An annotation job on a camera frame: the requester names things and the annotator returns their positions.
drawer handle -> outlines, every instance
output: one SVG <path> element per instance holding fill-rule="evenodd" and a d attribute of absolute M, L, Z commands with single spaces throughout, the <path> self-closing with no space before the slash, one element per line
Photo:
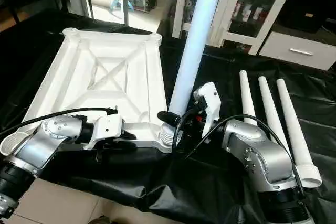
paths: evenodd
<path fill-rule="evenodd" d="M 310 53 L 310 52 L 305 52 L 305 51 L 298 50 L 298 49 L 295 49 L 295 48 L 290 48 L 289 51 L 291 51 L 291 52 L 297 52 L 299 54 L 303 54 L 303 55 L 307 55 L 307 56 L 313 56 L 313 54 Z"/>

glowing white pole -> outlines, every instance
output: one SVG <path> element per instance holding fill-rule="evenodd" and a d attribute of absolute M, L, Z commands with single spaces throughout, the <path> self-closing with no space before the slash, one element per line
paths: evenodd
<path fill-rule="evenodd" d="M 183 115 L 193 91 L 208 32 L 214 18 L 218 0 L 197 0 L 182 61 L 169 106 L 169 111 Z M 160 139 L 171 145 L 174 129 L 163 124 Z"/>
<path fill-rule="evenodd" d="M 282 109 L 284 110 L 289 139 L 293 150 L 294 160 L 302 180 L 302 185 L 307 188 L 315 188 L 322 184 L 321 175 L 313 161 L 306 144 L 295 109 L 282 79 L 277 80 Z"/>

white cabinet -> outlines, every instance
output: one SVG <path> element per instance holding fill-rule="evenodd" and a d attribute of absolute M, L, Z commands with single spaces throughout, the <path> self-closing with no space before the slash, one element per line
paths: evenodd
<path fill-rule="evenodd" d="M 336 47 L 272 32 L 260 55 L 328 70 L 336 61 Z"/>
<path fill-rule="evenodd" d="M 255 55 L 285 0 L 219 0 L 208 45 L 239 47 Z M 173 37 L 188 31 L 196 0 L 177 0 Z"/>

white tube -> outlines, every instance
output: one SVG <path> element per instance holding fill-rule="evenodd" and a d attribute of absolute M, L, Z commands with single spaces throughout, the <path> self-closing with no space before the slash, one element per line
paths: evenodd
<path fill-rule="evenodd" d="M 258 78 L 262 102 L 265 108 L 265 114 L 267 119 L 268 126 L 274 131 L 274 133 L 278 136 L 288 153 L 290 154 L 288 143 L 284 134 L 284 130 L 282 129 L 279 115 L 277 109 L 275 107 L 271 91 L 269 90 L 269 86 L 267 84 L 267 80 L 264 76 Z"/>
<path fill-rule="evenodd" d="M 197 0 L 193 19 L 178 70 L 169 111 L 183 115 L 193 91 L 194 82 L 201 63 L 208 32 L 214 18 L 218 0 Z M 160 140 L 171 146 L 174 128 L 163 124 Z"/>
<path fill-rule="evenodd" d="M 319 187 L 322 184 L 321 175 L 313 161 L 306 144 L 295 109 L 282 79 L 277 80 L 282 109 L 284 110 L 289 139 L 293 150 L 295 164 L 297 166 L 302 185 L 307 188 Z"/>
<path fill-rule="evenodd" d="M 240 77 L 240 91 L 241 91 L 241 102 L 243 104 L 243 113 L 247 115 L 256 116 L 254 112 L 254 106 L 251 96 L 250 85 L 248 84 L 247 72 L 242 70 L 239 72 Z M 244 118 L 245 123 L 257 125 L 257 122 L 250 118 Z"/>

black cable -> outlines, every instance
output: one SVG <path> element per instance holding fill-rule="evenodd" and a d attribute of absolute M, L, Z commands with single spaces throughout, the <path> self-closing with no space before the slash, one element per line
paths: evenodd
<path fill-rule="evenodd" d="M 183 125 L 185 124 L 187 118 L 192 115 L 196 114 L 200 109 L 195 106 L 192 109 L 188 110 L 179 120 L 179 123 L 177 124 L 175 131 L 174 131 L 174 136 L 173 136 L 173 143 L 172 143 L 172 153 L 175 154 L 176 152 L 176 147 L 177 147 L 177 137 L 179 136 L 179 132 Z"/>
<path fill-rule="evenodd" d="M 20 127 L 23 127 L 23 126 L 26 126 L 26 125 L 29 125 L 29 124 L 32 124 L 32 123 L 36 123 L 36 122 L 42 121 L 44 119 L 53 118 L 54 116 L 59 116 L 59 115 L 64 115 L 64 114 L 69 114 L 69 113 L 74 113 L 74 112 L 80 112 L 80 111 L 106 111 L 107 115 L 112 115 L 112 114 L 117 114 L 118 113 L 118 110 L 110 109 L 110 108 L 81 108 L 81 109 L 64 110 L 64 111 L 51 113 L 49 115 L 43 115 L 43 116 L 40 116 L 38 118 L 34 118 L 34 119 L 31 119 L 31 120 L 22 122 L 20 124 L 17 124 L 13 127 L 10 127 L 8 129 L 5 129 L 4 131 L 0 132 L 0 136 L 4 135 L 4 134 L 6 134 L 10 131 L 16 130 Z"/>
<path fill-rule="evenodd" d="M 295 181 L 298 185 L 298 188 L 299 188 L 299 193 L 300 195 L 304 198 L 305 197 L 305 192 L 303 191 L 303 186 L 302 186 L 302 182 L 301 182 L 301 179 L 299 177 L 299 173 L 298 173 L 298 170 L 295 166 L 295 163 L 290 155 L 290 153 L 287 151 L 287 149 L 285 148 L 285 146 L 283 145 L 283 143 L 280 141 L 280 139 L 278 138 L 277 134 L 275 134 L 275 132 L 269 127 L 267 126 L 266 123 L 264 123 L 262 120 L 256 118 L 255 116 L 252 116 L 252 115 L 245 115 L 245 114 L 240 114 L 240 115 L 233 115 L 233 116 L 230 116 L 228 118 L 225 118 L 225 119 L 222 119 L 220 120 L 202 139 L 201 141 L 196 145 L 196 147 L 193 148 L 193 150 L 191 152 L 189 152 L 189 154 L 187 154 L 185 156 L 185 159 L 189 158 L 196 150 L 197 148 L 214 132 L 216 131 L 221 125 L 223 125 L 224 123 L 226 123 L 227 121 L 229 120 L 232 120 L 232 119 L 236 119 L 236 118 L 250 118 L 250 119 L 253 119 L 255 121 L 257 121 L 259 124 L 262 125 L 262 127 L 267 130 L 267 132 L 269 134 L 271 134 L 271 136 L 275 139 L 275 141 L 277 142 L 278 145 L 280 145 L 285 151 L 286 153 L 288 154 L 289 158 L 290 158 L 290 161 L 292 163 L 292 170 L 293 170 L 293 173 L 294 173 L 294 178 L 295 178 Z"/>

